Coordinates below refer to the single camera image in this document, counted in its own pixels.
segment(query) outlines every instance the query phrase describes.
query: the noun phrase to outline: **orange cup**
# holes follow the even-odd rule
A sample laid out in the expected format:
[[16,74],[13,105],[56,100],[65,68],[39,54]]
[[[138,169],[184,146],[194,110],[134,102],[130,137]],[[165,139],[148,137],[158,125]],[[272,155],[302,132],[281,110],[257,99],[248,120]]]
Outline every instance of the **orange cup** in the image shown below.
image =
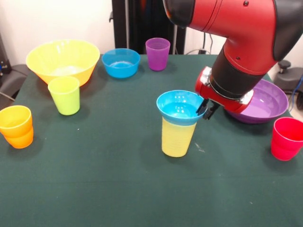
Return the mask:
[[13,105],[0,111],[0,132],[14,148],[28,147],[34,139],[33,117],[30,109]]

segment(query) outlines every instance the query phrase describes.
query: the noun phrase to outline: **yellow bowl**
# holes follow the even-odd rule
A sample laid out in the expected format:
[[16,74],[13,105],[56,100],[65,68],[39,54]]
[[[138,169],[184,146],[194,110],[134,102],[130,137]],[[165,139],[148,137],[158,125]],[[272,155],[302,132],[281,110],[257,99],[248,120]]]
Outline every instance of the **yellow bowl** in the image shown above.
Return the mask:
[[73,76],[85,84],[98,60],[99,49],[82,40],[58,40],[33,49],[27,55],[27,66],[45,83],[62,76]]

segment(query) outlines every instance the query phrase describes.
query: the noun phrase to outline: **bowl rim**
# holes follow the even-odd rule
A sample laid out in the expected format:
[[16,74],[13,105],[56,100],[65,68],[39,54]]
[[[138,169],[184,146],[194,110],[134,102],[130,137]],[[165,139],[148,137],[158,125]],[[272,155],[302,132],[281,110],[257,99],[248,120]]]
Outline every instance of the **bowl rim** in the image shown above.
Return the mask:
[[171,91],[167,91],[167,92],[162,93],[162,94],[157,98],[157,101],[156,101],[157,108],[159,109],[159,111],[160,111],[162,114],[164,114],[164,115],[166,115],[166,116],[169,116],[169,117],[173,117],[173,118],[176,119],[176,120],[186,121],[186,120],[195,120],[195,119],[199,119],[199,118],[201,118],[201,117],[205,114],[205,112],[207,111],[207,110],[205,110],[205,112],[204,112],[203,114],[198,115],[198,116],[195,116],[195,117],[190,117],[190,118],[174,117],[174,116],[171,116],[171,115],[165,113],[165,112],[162,111],[162,110],[160,109],[160,107],[159,107],[159,99],[160,99],[163,95],[165,95],[165,94],[167,94],[167,93],[170,93],[170,92],[187,92],[187,93],[191,93],[191,94],[193,94],[193,95],[196,95],[196,96],[200,97],[200,98],[202,99],[201,102],[203,102],[203,100],[204,100],[203,97],[199,96],[197,93],[192,92],[192,91],[186,91],[186,90],[171,90]]
[[[86,71],[86,70],[92,68],[94,65],[97,64],[97,62],[98,62],[99,59],[100,59],[100,50],[99,50],[99,48],[98,48],[96,45],[94,45],[93,43],[90,43],[90,42],[88,42],[88,41],[86,41],[86,40],[82,40],[82,39],[55,39],[55,40],[52,40],[52,41],[49,41],[49,42],[42,43],[42,44],[36,46],[34,49],[32,49],[32,50],[27,54],[27,57],[26,57],[26,61],[25,61],[25,62],[26,62],[27,67],[28,67],[30,70],[32,70],[35,74],[43,74],[44,76],[55,77],[55,78],[58,77],[58,76],[54,76],[54,75],[49,75],[49,74],[41,73],[41,72],[39,72],[39,71],[37,71],[37,70],[33,70],[33,69],[32,69],[31,67],[29,67],[29,65],[28,65],[28,58],[29,58],[30,54],[32,54],[34,51],[36,51],[38,48],[41,48],[41,47],[44,46],[44,45],[49,45],[49,44],[53,44],[53,43],[56,43],[56,42],[69,42],[69,41],[73,41],[73,42],[76,41],[76,42],[81,42],[81,43],[87,43],[87,44],[93,46],[93,47],[97,50],[97,52],[99,53],[99,57],[94,61],[94,63],[93,63],[92,65],[90,65],[89,67],[86,67],[86,68],[83,69],[83,70],[80,70],[78,73],[82,73],[82,72],[84,72],[84,71]],[[73,76],[74,74],[75,74],[75,73],[70,73],[70,74],[66,74],[65,76]]]
[[[129,52],[134,53],[137,57],[139,57],[139,59],[136,61],[135,64],[130,65],[130,66],[125,66],[125,67],[122,67],[122,68],[121,68],[121,67],[110,66],[110,65],[108,65],[108,64],[106,64],[106,63],[104,62],[103,57],[104,57],[106,54],[110,53],[111,51],[115,51],[115,50],[127,50],[127,51],[129,51]],[[140,54],[139,54],[137,51],[134,51],[134,50],[132,50],[132,49],[128,49],[128,48],[115,48],[115,49],[106,51],[104,54],[102,54],[101,60],[102,60],[102,63],[103,63],[105,66],[111,67],[111,68],[113,68],[113,69],[127,69],[127,68],[133,67],[134,65],[138,64],[138,63],[140,62],[140,60],[141,60],[141,56],[140,56]]]
[[278,90],[280,90],[280,92],[281,92],[282,94],[284,94],[283,97],[285,98],[287,105],[286,105],[286,107],[284,108],[284,110],[281,111],[281,113],[275,114],[275,115],[272,115],[272,116],[269,116],[269,117],[255,117],[255,116],[243,114],[243,112],[242,112],[242,113],[239,113],[239,114],[238,114],[238,113],[233,113],[233,112],[230,112],[230,111],[228,111],[228,112],[231,113],[231,114],[234,115],[234,116],[241,116],[241,115],[242,115],[242,116],[249,117],[250,119],[255,119],[255,120],[273,119],[273,118],[276,118],[276,117],[278,117],[278,116],[284,114],[284,113],[286,112],[286,110],[288,109],[288,106],[289,106],[288,98],[287,98],[286,94],[284,93],[284,91],[283,91],[281,88],[279,88],[277,85],[275,85],[273,82],[271,82],[271,81],[268,81],[268,80],[266,80],[266,79],[261,79],[259,82],[261,82],[261,81],[262,81],[262,82],[265,82],[265,83],[267,83],[267,84],[270,84],[271,86],[276,87]]

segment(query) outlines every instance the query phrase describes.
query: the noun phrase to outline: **blue cup on yellow cup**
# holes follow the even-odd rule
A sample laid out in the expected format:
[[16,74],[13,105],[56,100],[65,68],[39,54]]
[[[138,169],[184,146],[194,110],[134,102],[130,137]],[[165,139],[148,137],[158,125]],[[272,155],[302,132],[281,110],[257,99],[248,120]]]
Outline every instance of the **blue cup on yellow cup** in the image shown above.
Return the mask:
[[196,111],[203,98],[184,90],[168,91],[157,99],[162,115],[162,151],[171,157],[182,157],[187,153],[197,121],[204,115]]

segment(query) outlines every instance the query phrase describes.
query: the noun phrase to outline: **red cup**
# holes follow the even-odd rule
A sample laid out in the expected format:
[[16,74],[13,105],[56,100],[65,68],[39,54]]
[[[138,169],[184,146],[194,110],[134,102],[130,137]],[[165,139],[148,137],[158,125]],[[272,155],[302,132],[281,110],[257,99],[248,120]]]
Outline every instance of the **red cup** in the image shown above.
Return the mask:
[[303,147],[303,122],[291,117],[282,117],[275,121],[271,140],[272,155],[289,161]]

